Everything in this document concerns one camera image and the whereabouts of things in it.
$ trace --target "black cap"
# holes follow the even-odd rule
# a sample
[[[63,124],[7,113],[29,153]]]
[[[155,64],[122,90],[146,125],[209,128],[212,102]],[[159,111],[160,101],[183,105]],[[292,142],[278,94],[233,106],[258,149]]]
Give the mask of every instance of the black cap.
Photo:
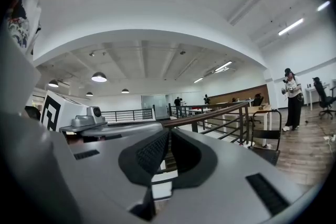
[[[290,68],[286,68],[285,69],[285,77],[287,77],[289,75],[289,73],[291,73],[292,71],[290,70]]]

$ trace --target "white t-shirt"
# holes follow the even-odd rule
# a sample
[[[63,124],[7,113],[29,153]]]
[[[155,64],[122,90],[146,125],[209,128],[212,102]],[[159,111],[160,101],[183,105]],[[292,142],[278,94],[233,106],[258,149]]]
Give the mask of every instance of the white t-shirt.
[[[294,78],[292,78],[291,81],[288,81],[288,83],[286,83],[286,89],[288,90],[288,88],[294,88],[294,87],[297,87],[298,85],[301,85],[300,78],[299,78],[299,76],[295,76],[295,80],[294,80]],[[288,97],[289,97],[289,98],[295,97],[295,96],[297,96],[300,92],[301,92],[301,90],[294,90],[294,92],[291,93],[291,92],[288,90]]]
[[[25,55],[31,52],[41,29],[40,15],[39,0],[14,0],[5,15],[10,36]]]

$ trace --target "wooden wall panel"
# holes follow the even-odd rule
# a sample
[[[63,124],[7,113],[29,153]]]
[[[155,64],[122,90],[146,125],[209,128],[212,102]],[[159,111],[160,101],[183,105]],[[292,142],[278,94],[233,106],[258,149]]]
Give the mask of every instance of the wooden wall panel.
[[[251,99],[253,99],[254,96],[258,93],[260,93],[261,96],[264,97],[264,100],[262,101],[263,104],[269,103],[269,96],[266,84],[237,92],[230,92],[221,95],[210,96],[209,98],[210,98],[210,104],[217,104],[223,102],[232,102],[232,98],[236,99],[239,98],[240,100],[246,100],[251,97]]]

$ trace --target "railing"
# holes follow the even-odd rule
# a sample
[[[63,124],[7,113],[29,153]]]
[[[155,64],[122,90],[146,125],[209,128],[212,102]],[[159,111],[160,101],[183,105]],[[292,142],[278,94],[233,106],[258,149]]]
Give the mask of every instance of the railing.
[[[103,111],[101,112],[101,115],[105,117],[105,120],[108,123],[127,122],[127,121],[146,121],[146,120],[155,121],[155,115],[153,109]]]
[[[248,116],[248,102],[242,102],[239,104],[234,104],[234,103],[226,103],[226,104],[214,104],[214,105],[194,105],[194,106],[181,106],[181,110],[184,111],[184,115],[182,113],[182,118],[178,118],[176,120],[169,120],[169,121],[163,121],[162,125],[167,128],[174,128],[182,125],[188,125],[191,124],[192,131],[193,132],[198,132],[198,122],[202,122],[202,127],[203,130],[200,132],[201,134],[207,134],[210,132],[219,132],[222,133],[223,135],[219,137],[218,139],[222,140],[228,136],[233,136],[235,137],[231,142],[234,143],[239,140],[240,144],[243,144],[246,142],[248,144],[249,142],[249,116]],[[199,108],[199,111],[196,111],[195,109],[192,109],[194,107]],[[169,112],[170,115],[173,115],[174,108],[176,109],[175,106],[171,106],[169,104]],[[243,109],[245,110],[245,120],[243,117]],[[233,119],[225,119],[223,115],[228,115],[231,112],[238,110],[238,116],[234,115]],[[206,120],[218,120],[221,121],[222,123],[225,122],[224,124],[215,124],[214,127],[206,127],[205,123]],[[238,122],[237,127],[230,126],[232,123]],[[218,129],[220,128],[229,128],[233,129],[230,132],[227,131],[219,131]]]

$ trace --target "white ceiling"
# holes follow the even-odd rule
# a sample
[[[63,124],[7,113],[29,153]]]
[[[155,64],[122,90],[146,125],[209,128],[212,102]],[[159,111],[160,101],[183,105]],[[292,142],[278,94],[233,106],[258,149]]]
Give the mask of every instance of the white ceiling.
[[[72,7],[75,8],[77,3],[83,4],[89,1],[97,5],[103,2],[110,3],[109,8],[104,9],[105,13],[118,8],[113,2],[115,0],[41,0],[42,35],[51,36],[50,33],[55,32],[65,22],[66,16],[71,20]],[[134,1],[133,8],[136,9],[137,3],[148,0],[132,1]],[[247,36],[256,45],[252,50],[258,50],[279,38],[289,38],[288,35],[279,37],[278,31],[302,16],[315,17],[315,8],[323,0],[151,1],[183,2],[199,7],[200,10],[209,9],[233,25],[234,31]],[[55,14],[62,14],[63,17],[59,17],[62,20]],[[43,63],[39,69],[48,72],[50,77],[64,81],[76,81],[86,87],[91,85],[90,78],[94,71],[103,71],[110,81],[139,78],[174,80],[177,78],[178,81],[192,83],[210,69],[218,67],[227,60],[234,61],[231,66],[234,69],[239,69],[239,66],[245,62],[245,59],[238,57],[230,50],[216,51],[209,48],[204,49],[200,45],[181,44],[175,40],[167,41],[166,38],[161,40],[164,41],[160,41],[157,37],[150,40],[143,40],[140,37],[135,40],[132,37],[129,41],[119,42],[113,40],[112,37],[110,42],[97,42],[98,44],[91,42],[91,45],[84,45],[84,48],[61,54]],[[95,52],[95,56],[89,56],[90,52]],[[44,80],[48,79],[44,76],[40,84],[44,84]]]

